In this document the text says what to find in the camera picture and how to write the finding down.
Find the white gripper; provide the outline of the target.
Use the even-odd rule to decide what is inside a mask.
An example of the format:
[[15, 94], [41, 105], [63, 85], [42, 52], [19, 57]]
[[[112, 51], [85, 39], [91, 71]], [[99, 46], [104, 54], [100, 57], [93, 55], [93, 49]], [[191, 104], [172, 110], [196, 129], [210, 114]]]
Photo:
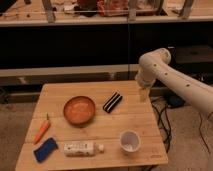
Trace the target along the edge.
[[145, 102], [149, 98], [149, 90], [146, 88], [151, 88], [153, 86], [154, 79], [150, 75], [138, 73], [135, 80], [141, 87], [139, 89], [140, 101]]

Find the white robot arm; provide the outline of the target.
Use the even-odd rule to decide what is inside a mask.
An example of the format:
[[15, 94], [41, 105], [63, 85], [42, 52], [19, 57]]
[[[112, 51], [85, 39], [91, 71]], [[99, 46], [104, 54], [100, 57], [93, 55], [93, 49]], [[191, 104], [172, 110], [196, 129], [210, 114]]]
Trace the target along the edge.
[[143, 54], [135, 77], [138, 84], [143, 89], [151, 88], [158, 79], [208, 119], [213, 119], [213, 87], [173, 69], [170, 61], [171, 53], [166, 48]]

